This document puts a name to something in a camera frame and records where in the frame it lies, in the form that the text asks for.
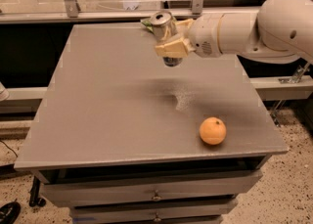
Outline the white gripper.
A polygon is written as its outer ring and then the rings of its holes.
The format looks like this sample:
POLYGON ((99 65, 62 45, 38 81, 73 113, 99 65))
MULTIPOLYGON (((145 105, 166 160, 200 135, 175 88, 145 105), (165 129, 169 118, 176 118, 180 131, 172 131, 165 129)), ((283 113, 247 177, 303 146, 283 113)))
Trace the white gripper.
POLYGON ((202 58, 221 56, 218 28, 221 15, 203 15, 196 20, 175 22, 176 35, 156 41, 155 51, 160 57, 186 58, 194 52, 202 58))

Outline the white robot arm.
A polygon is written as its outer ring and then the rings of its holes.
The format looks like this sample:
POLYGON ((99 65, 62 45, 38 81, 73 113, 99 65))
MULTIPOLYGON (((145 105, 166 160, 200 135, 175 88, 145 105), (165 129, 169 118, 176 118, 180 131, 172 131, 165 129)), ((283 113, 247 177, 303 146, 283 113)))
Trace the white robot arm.
POLYGON ((156 53, 176 65, 195 53, 202 58, 234 54, 269 64, 298 59, 313 63, 312 0, 266 0, 255 13, 213 13, 176 21, 169 12, 150 18, 156 53))

